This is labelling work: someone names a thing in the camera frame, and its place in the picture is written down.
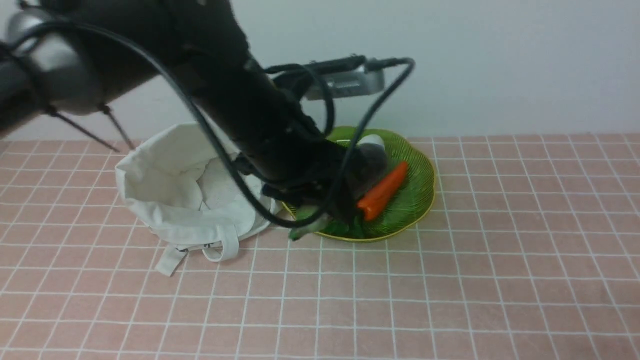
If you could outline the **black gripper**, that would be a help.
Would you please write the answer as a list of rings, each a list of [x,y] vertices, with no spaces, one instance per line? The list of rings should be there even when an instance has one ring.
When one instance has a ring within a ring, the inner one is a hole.
[[[263,177],[244,153],[235,158],[235,168],[242,175],[263,180],[263,195],[295,210],[304,205],[313,205],[319,210],[329,199],[322,214],[349,224],[355,218],[359,198],[384,176],[388,166],[386,149],[356,145],[345,171],[340,172],[349,146],[348,140],[336,143],[325,139],[318,144],[316,152],[304,157],[306,168],[293,178],[279,182]]]

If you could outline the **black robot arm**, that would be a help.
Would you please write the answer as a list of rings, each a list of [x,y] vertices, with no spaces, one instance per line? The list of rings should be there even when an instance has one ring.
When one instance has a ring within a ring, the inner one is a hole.
[[[325,215],[351,223],[359,189],[378,174],[355,144],[329,141],[336,97],[380,93],[360,121],[403,82],[371,75],[409,58],[350,55],[263,68],[228,0],[18,2],[1,42],[1,134],[38,116],[101,112],[162,76],[194,116],[249,203],[270,221],[301,228]]]

